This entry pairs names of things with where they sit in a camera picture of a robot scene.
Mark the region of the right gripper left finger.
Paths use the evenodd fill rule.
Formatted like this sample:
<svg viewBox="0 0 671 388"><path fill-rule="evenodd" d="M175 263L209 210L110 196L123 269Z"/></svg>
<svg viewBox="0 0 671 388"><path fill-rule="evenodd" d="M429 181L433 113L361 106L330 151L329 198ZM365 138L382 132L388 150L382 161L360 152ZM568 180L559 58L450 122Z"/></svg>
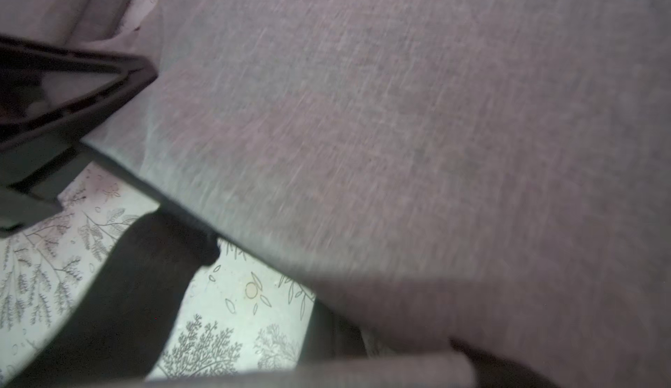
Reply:
<svg viewBox="0 0 671 388"><path fill-rule="evenodd" d="M81 387L147 377L190 282L219 257L216 235L159 209L122 236L59 333L10 387Z"/></svg>

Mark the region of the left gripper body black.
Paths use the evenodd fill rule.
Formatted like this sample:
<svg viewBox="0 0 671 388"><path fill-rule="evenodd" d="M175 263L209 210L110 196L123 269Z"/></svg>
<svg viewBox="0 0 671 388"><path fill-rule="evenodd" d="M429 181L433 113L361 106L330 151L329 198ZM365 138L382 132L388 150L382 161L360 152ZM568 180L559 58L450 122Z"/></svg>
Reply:
<svg viewBox="0 0 671 388"><path fill-rule="evenodd" d="M54 102L49 73L108 74L90 91ZM1 38L1 234L12 236L63 209L58 195L86 164L77 144L158 76L145 57Z"/></svg>

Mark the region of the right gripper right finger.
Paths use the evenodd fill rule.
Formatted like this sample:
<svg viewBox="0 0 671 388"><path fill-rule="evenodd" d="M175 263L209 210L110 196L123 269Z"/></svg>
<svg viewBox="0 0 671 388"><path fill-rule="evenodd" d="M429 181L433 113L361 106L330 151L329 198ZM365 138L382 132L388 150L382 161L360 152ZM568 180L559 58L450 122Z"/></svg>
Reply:
<svg viewBox="0 0 671 388"><path fill-rule="evenodd" d="M558 388L547 377L514 360L499 358L459 339L453 339L451 346L471 362L479 387Z"/></svg>

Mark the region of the grey laptop bag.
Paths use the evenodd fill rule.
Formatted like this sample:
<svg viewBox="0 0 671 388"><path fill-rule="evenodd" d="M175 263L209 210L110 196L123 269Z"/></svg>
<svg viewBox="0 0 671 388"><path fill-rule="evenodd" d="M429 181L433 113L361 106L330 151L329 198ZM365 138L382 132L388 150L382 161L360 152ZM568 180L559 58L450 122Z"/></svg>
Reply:
<svg viewBox="0 0 671 388"><path fill-rule="evenodd" d="M111 38L130 0L1 0L1 33L54 45Z"/></svg>
<svg viewBox="0 0 671 388"><path fill-rule="evenodd" d="M204 387L670 384L670 0L261 0L212 228L390 357Z"/></svg>

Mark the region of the floral patterned table mat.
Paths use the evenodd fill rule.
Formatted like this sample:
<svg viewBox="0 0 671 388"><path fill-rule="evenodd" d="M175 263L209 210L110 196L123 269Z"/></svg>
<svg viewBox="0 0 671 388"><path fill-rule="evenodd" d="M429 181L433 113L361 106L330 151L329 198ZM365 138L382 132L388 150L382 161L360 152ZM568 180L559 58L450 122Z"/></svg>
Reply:
<svg viewBox="0 0 671 388"><path fill-rule="evenodd" d="M272 17L258 23L244 14L261 0L176 0L167 12L157 12L140 26L141 35L154 40L157 78L108 119L111 126L103 143L87 152L160 200L164 209L206 231L217 214L230 215L222 203L198 213L196 202L213 200L213 188L227 182L211 167L227 162L227 146L218 144L227 123L223 113L246 106L246 96L258 96L269 111L283 102L277 84L254 81L243 86L244 67L269 34ZM54 102L66 101L79 91L90 91L110 81L108 74L49 73L43 89ZM122 211L113 211L108 225L116 229L115 244L135 222ZM87 290L73 300L69 287L81 278L80 259L61 267L49 258L49 242L59 242L76 218L60 213L16 234L19 244L5 259L1 286L1 325L50 326L52 337L77 309ZM246 301L248 283L243 274L259 274L259 262L233 271L219 255L201 267L187 288L164 351L150 374L155 379L218 377L256 368L253 346L263 341L281 349L281 366L295 362L304 332L282 329L287 309L268 307L251 311ZM52 325L51 311L59 308L62 320ZM45 346L38 348L36 355Z"/></svg>

